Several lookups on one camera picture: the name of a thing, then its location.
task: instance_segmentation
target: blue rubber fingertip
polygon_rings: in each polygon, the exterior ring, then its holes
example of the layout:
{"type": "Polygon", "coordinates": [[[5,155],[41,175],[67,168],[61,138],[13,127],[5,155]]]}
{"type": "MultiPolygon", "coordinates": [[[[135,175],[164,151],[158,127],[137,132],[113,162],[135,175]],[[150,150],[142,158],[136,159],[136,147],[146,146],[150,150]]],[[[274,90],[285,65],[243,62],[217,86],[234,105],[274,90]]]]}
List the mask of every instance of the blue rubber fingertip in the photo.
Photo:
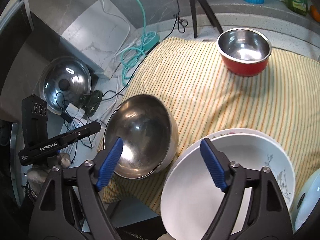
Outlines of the blue rubber fingertip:
{"type": "Polygon", "coordinates": [[[118,138],[99,170],[98,182],[96,183],[96,187],[99,191],[109,184],[109,180],[111,179],[115,167],[120,159],[122,150],[123,140],[118,138]]]}
{"type": "Polygon", "coordinates": [[[200,143],[200,153],[214,184],[216,187],[224,191],[228,186],[224,170],[205,140],[202,140],[200,143]]]}

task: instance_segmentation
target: yellow striped tablecloth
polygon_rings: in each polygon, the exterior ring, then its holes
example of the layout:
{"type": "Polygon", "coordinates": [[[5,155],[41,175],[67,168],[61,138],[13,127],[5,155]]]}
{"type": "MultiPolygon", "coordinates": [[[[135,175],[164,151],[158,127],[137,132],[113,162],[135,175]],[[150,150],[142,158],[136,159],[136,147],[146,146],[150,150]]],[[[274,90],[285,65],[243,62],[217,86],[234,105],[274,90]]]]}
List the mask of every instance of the yellow striped tablecloth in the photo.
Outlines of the yellow striped tablecloth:
{"type": "MultiPolygon", "coordinates": [[[[226,69],[215,42],[173,37],[144,60],[123,100],[138,94],[156,96],[173,114],[179,129],[173,161],[210,133],[244,127],[282,145],[296,172],[296,193],[320,167],[320,63],[315,60],[273,49],[261,74],[240,77],[226,69]]],[[[169,168],[135,181],[114,174],[103,201],[133,195],[159,214],[169,168]]]]}

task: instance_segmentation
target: tripod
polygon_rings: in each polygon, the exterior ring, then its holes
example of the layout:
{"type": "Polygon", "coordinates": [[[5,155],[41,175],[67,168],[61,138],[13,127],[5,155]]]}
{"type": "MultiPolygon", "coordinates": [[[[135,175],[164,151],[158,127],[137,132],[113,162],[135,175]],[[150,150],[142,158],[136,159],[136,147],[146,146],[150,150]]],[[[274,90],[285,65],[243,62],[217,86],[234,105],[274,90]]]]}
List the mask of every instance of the tripod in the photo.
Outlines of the tripod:
{"type": "MultiPolygon", "coordinates": [[[[198,1],[201,5],[202,9],[204,10],[205,14],[207,15],[211,25],[213,27],[217,27],[220,34],[223,33],[222,27],[221,27],[218,19],[214,15],[214,12],[212,11],[207,0],[198,0],[198,1]]],[[[189,0],[189,2],[190,2],[190,8],[191,8],[192,23],[193,23],[193,33],[194,33],[194,37],[196,38],[198,36],[196,2],[195,2],[195,0],[189,0]]]]}

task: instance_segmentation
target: orange object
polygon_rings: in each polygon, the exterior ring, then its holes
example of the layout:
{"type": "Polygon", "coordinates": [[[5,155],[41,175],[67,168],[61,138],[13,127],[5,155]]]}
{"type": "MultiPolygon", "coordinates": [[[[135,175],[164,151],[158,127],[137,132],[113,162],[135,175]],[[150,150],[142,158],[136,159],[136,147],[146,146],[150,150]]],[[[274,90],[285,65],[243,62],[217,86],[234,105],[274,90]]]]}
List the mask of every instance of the orange object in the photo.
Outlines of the orange object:
{"type": "Polygon", "coordinates": [[[320,23],[320,14],[314,5],[310,6],[310,14],[313,17],[313,19],[320,23]]]}

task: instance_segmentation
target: screw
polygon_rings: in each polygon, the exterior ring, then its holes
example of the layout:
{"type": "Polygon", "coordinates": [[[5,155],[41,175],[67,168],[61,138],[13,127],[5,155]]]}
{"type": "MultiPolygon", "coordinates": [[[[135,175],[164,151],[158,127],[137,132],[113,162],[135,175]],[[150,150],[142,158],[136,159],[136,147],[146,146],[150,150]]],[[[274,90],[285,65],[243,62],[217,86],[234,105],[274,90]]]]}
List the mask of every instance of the screw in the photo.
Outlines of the screw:
{"type": "Polygon", "coordinates": [[[93,160],[87,160],[84,162],[84,166],[86,166],[86,167],[90,167],[92,165],[93,165],[93,160]]]}
{"type": "Polygon", "coordinates": [[[265,172],[265,173],[271,172],[271,170],[270,170],[269,167],[263,167],[262,170],[263,170],[263,172],[265,172]]]}
{"type": "Polygon", "coordinates": [[[234,167],[234,168],[237,168],[240,166],[240,164],[237,162],[231,162],[230,165],[231,165],[231,167],[234,167]]]}
{"type": "Polygon", "coordinates": [[[52,171],[58,171],[60,170],[60,166],[59,165],[54,165],[52,168],[51,168],[52,171]]]}

